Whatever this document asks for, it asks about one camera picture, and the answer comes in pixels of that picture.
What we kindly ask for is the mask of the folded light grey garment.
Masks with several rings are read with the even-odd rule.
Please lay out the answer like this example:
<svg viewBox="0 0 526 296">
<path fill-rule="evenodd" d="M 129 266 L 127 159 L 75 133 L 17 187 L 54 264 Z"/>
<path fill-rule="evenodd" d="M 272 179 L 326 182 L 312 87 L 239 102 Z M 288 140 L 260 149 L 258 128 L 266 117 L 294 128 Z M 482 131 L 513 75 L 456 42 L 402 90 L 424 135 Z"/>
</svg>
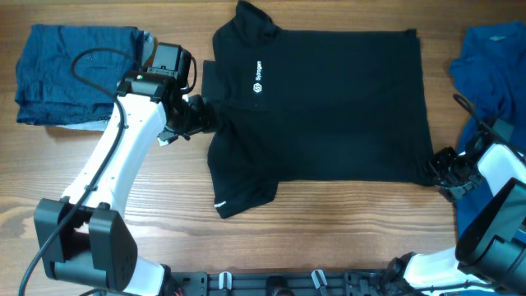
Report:
<svg viewBox="0 0 526 296">
<path fill-rule="evenodd" d="M 145 66 L 150 59 L 150 56 L 154 52 L 156 45 L 155 37 L 149 32 L 146 31 L 142 38 L 142 54 L 141 54 L 141 65 Z M 98 121 L 87 122 L 87 123 L 78 123 L 78 124 L 69 124 L 62 125 L 61 128 L 68 130 L 81 130 L 81 131 L 90 131 L 90 132 L 103 132 L 108 125 L 108 118 L 103 118 Z"/>
</svg>

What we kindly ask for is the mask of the right white rail clip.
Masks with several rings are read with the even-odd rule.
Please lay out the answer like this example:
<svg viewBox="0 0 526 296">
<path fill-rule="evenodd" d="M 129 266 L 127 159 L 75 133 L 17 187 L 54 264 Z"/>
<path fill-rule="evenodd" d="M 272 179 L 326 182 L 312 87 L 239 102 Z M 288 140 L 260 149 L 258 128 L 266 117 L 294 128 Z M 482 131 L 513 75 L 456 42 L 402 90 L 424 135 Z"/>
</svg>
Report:
<svg viewBox="0 0 526 296">
<path fill-rule="evenodd" d="M 314 270 L 311 273 L 312 282 L 317 290 L 326 290 L 327 280 L 325 273 L 321 269 Z"/>
</svg>

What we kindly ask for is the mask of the folded dark blue garment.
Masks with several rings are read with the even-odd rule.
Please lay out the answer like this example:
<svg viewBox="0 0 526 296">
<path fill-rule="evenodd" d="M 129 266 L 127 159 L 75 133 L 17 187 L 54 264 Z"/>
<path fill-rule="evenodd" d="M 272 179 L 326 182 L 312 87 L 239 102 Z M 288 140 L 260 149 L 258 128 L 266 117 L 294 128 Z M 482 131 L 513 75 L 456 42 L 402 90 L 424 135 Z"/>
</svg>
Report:
<svg viewBox="0 0 526 296">
<path fill-rule="evenodd" d="M 144 32 L 136 27 L 33 25 L 16 65 L 19 105 L 16 121 L 29 125 L 64 126 L 109 118 L 113 101 L 77 80 L 71 71 L 74 59 L 94 48 L 116 53 L 88 53 L 76 62 L 75 71 L 114 92 L 122 76 L 135 67 L 123 57 L 142 58 Z"/>
</svg>

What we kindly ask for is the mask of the bright blue polo shirt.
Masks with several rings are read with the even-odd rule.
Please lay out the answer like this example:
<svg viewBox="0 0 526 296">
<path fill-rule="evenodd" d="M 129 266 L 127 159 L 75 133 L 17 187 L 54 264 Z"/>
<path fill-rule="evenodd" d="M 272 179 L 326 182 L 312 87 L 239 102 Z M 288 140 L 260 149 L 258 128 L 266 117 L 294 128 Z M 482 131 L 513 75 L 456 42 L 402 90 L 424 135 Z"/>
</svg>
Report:
<svg viewBox="0 0 526 296">
<path fill-rule="evenodd" d="M 450 75 L 481 118 L 514 127 L 509 143 L 525 152 L 525 23 L 468 28 Z"/>
</svg>

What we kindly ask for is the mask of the white rail clip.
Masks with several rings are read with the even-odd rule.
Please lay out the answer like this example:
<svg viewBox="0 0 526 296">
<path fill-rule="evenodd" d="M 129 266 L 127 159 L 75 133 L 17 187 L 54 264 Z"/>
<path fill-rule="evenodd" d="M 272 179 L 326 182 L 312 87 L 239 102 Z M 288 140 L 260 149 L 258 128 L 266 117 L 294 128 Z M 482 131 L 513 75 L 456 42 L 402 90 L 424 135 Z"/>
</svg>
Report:
<svg viewBox="0 0 526 296">
<path fill-rule="evenodd" d="M 233 276 L 228 271 L 223 271 L 219 274 L 219 290 L 231 290 L 233 286 Z"/>
<path fill-rule="evenodd" d="M 311 273 L 312 282 L 317 290 L 326 290 L 327 280 L 325 273 L 321 269 L 314 270 Z"/>
</svg>

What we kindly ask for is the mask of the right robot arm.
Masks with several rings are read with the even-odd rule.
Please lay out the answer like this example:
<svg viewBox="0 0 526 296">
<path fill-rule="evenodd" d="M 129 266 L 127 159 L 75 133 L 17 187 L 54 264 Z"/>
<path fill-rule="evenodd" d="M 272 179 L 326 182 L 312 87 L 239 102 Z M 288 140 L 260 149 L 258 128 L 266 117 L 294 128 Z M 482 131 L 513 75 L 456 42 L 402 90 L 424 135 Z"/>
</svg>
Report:
<svg viewBox="0 0 526 296">
<path fill-rule="evenodd" d="M 427 171 L 455 204 L 481 183 L 491 200 L 461 233 L 453 248 L 395 258 L 379 287 L 386 295 L 440 295 L 468 290 L 525 293 L 525 158 L 509 139 L 512 125 L 500 119 L 478 124 L 462 153 L 436 153 Z"/>
</svg>

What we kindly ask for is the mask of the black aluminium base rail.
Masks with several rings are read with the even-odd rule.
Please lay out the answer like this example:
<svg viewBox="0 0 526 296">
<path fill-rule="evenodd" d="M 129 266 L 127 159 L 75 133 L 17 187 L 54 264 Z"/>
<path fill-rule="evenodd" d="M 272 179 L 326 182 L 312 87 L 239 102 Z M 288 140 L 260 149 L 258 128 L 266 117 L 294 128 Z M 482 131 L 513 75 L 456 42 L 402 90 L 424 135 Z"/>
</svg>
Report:
<svg viewBox="0 0 526 296">
<path fill-rule="evenodd" d="M 231 290 L 219 290 L 219 274 L 173 272 L 179 285 L 176 295 L 188 296 L 381 296 L 419 295 L 401 279 L 387 280 L 383 270 L 325 272 L 326 290 L 317 290 L 311 272 L 305 273 L 231 273 Z"/>
</svg>

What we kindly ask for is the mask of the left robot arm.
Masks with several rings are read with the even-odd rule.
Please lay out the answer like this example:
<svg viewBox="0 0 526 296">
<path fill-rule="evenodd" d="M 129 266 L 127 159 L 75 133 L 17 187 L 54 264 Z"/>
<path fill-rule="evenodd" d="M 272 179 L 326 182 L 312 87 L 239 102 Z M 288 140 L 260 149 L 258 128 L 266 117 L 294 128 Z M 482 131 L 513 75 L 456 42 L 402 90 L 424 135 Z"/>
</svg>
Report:
<svg viewBox="0 0 526 296">
<path fill-rule="evenodd" d="M 213 127 L 212 108 L 193 93 L 196 78 L 194 57 L 161 43 L 151 65 L 118 82 L 108 126 L 85 167 L 61 198 L 43 199 L 35 209 L 33 264 L 49 279 L 86 285 L 92 294 L 182 294 L 168 266 L 139 256 L 124 212 L 154 142 L 189 140 Z"/>
</svg>

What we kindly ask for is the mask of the black polo shirt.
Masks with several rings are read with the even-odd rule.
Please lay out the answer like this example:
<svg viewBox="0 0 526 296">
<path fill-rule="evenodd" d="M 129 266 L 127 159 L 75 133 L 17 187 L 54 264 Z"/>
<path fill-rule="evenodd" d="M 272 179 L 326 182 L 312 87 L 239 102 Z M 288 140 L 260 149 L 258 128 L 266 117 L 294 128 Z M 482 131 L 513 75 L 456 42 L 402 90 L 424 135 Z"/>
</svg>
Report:
<svg viewBox="0 0 526 296">
<path fill-rule="evenodd" d="M 207 163 L 220 217 L 273 201 L 281 182 L 432 185 L 416 30 L 286 30 L 241 1 L 212 43 L 203 94 L 219 122 Z"/>
</svg>

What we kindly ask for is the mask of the left white rail clip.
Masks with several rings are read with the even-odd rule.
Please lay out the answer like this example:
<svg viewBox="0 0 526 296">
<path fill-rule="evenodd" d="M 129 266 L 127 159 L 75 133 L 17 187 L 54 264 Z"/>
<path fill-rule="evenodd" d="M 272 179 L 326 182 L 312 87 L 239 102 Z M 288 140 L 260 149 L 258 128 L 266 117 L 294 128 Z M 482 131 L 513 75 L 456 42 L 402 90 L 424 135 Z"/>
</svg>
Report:
<svg viewBox="0 0 526 296">
<path fill-rule="evenodd" d="M 228 271 L 223 271 L 219 274 L 219 290 L 231 290 L 233 286 L 233 276 Z"/>
</svg>

